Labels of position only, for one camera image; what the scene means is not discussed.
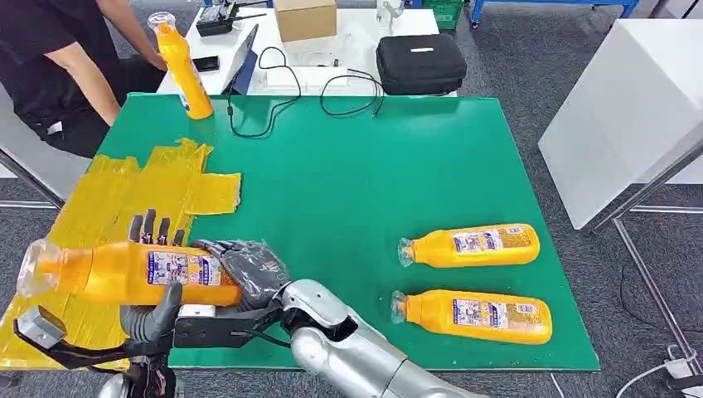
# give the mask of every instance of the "black case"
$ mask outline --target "black case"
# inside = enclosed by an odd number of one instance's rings
[[[383,37],[376,65],[389,95],[447,94],[461,87],[466,76],[466,61],[446,33]]]

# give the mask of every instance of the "clear bottle cap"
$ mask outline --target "clear bottle cap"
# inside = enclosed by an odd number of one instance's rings
[[[408,296],[396,290],[390,296],[390,321],[392,323],[405,322],[405,314],[408,303]]]
[[[415,262],[415,250],[413,249],[413,241],[406,238],[400,238],[398,243],[398,260],[404,267],[409,267]]]
[[[31,297],[55,288],[61,271],[51,265],[58,265],[60,258],[59,246],[44,239],[32,242],[27,247],[17,276],[17,292]]]
[[[155,12],[149,16],[148,25],[157,35],[173,32],[176,30],[176,17],[170,12]]]

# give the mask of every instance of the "chair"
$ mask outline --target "chair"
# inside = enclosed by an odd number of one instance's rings
[[[0,201],[0,207],[61,209],[90,160],[59,151],[42,142],[15,115],[12,99],[2,85],[0,120],[0,163],[48,200]]]

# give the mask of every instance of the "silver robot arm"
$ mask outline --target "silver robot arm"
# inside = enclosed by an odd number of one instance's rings
[[[415,365],[314,280],[292,282],[280,300],[286,313],[298,314],[289,330],[295,361],[350,398],[485,397],[452,386]]]

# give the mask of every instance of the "cardboard box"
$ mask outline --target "cardboard box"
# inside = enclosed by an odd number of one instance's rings
[[[274,0],[281,41],[296,41],[337,34],[335,0]]]

